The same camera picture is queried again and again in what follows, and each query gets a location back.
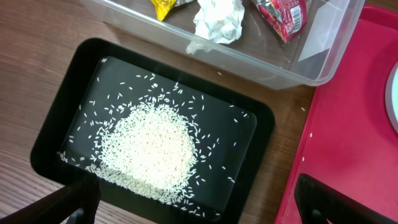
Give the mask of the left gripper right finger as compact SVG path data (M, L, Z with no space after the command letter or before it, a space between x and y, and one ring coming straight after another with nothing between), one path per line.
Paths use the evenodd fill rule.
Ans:
M303 224L397 224L308 174L300 174L294 198Z

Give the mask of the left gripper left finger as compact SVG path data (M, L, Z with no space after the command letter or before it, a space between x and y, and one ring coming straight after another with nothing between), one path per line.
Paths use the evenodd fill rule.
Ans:
M1 224L94 223L101 200L97 176L90 174L1 219Z

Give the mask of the white rice grains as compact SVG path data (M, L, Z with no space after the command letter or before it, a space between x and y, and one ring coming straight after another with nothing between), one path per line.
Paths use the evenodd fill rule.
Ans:
M135 195L213 218L256 124L248 110L104 57L58 154Z

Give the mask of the large light blue plate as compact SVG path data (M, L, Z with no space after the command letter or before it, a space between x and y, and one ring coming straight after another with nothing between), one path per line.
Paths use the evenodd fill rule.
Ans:
M398 91L397 91L397 68L398 63L396 63L388 76L386 89L385 89L385 107L389 122L392 128L397 133L398 132L398 122L397 122L397 109L398 109Z

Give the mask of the red silver snack wrapper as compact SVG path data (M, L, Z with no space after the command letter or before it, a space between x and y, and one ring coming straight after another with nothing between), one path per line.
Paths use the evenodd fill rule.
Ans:
M297 36L308 21L305 0L256 0L254 3L284 44Z

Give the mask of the white tissue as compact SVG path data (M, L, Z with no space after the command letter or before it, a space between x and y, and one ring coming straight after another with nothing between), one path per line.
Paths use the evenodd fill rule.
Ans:
M195 35L216 44L230 44L242 34L245 8L242 0L198 0L193 19Z

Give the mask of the yellow snack wrapper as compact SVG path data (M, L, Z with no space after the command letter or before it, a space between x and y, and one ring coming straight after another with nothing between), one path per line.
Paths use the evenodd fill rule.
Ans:
M193 0L151 0L159 21L163 21L167 14L175 7L193 2Z

